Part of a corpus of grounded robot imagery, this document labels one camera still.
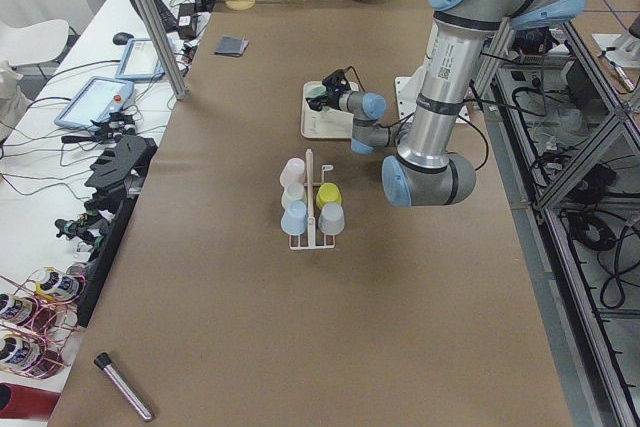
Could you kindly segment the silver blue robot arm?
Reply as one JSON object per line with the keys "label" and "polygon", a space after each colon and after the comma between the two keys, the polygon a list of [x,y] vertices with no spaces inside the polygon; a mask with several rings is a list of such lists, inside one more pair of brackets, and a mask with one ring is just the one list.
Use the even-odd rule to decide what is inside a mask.
{"label": "silver blue robot arm", "polygon": [[368,154],[377,147],[397,151],[382,163],[386,198],[395,206],[450,205],[473,191],[476,173],[447,144],[468,91],[485,39],[502,21],[516,30],[547,27],[579,15],[586,0],[428,0],[437,29],[410,122],[383,126],[385,100],[354,91],[339,72],[306,98],[314,111],[334,109],[352,114],[351,148]]}

